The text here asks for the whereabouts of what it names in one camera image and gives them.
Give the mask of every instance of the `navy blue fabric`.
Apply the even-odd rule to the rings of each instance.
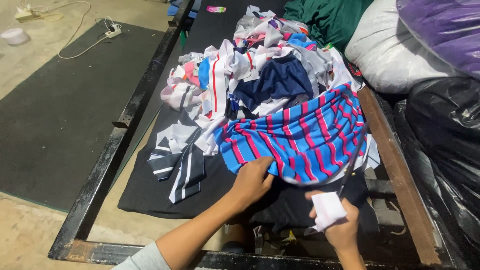
[[[295,98],[301,94],[313,98],[307,72],[292,53],[267,61],[259,79],[249,82],[240,80],[233,94],[251,111],[269,98]]]

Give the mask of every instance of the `left hand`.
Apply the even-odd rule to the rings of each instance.
[[[227,193],[238,203],[240,211],[244,211],[270,190],[274,176],[268,174],[265,178],[265,173],[273,161],[272,157],[261,157],[240,168],[232,189]]]

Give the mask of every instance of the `power strip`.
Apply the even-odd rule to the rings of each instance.
[[[108,31],[105,33],[105,35],[107,35],[109,38],[112,38],[112,37],[116,37],[118,35],[121,34],[121,30],[118,29],[118,30],[115,30],[115,32],[112,32],[112,31]]]

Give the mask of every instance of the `sleeve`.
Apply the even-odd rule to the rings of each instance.
[[[142,248],[111,270],[171,270],[155,242]]]

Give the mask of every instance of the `white plastic bag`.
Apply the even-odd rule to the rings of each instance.
[[[378,92],[408,93],[416,83],[467,76],[430,53],[398,17],[395,0],[375,0],[345,49],[345,56]]]

